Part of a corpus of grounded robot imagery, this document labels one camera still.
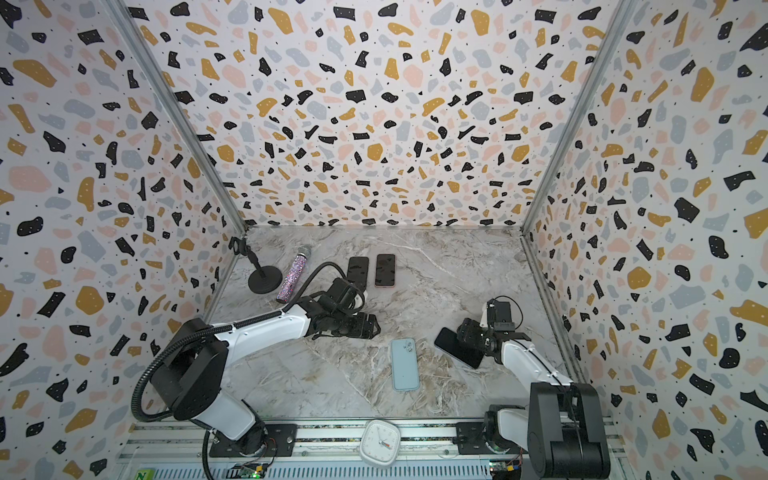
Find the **blue smartphone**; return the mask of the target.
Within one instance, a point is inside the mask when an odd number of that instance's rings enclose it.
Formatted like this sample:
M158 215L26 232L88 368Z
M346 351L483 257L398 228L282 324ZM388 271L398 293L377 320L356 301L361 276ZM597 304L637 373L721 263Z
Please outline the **blue smartphone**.
M433 344L438 350L472 369L478 369L484 358L481 351L462 344L458 340L457 334L446 327L440 330Z

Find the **light blue phone case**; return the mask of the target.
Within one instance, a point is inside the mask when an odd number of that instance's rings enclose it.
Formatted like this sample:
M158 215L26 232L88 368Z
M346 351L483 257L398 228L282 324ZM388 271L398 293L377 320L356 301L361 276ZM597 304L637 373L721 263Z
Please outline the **light blue phone case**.
M393 388L408 392L420 387L418 352L412 338L396 339L391 342Z

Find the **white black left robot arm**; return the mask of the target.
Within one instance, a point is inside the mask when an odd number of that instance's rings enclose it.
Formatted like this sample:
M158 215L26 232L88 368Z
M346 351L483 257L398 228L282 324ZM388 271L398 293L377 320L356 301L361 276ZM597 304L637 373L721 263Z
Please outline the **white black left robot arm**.
M235 442L254 442L263 422L222 386L225 373L247 357L283 342L310 337L370 340L381 333L361 310L353 284L336 278L329 290L298 298L266 314L230 324L199 319L182 325L144 374L176 420L189 420Z

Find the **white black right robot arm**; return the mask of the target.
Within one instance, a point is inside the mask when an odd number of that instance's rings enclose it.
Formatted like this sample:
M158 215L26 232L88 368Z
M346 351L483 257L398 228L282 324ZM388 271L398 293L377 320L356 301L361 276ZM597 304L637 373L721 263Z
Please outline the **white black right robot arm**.
M480 321L467 318L457 332L460 346L512 372L528 395L525 407L489 408L482 433L486 446L518 450L540 478L608 478L611 461L595 388L570 379L537 352L513 320L517 305L508 296L492 298Z

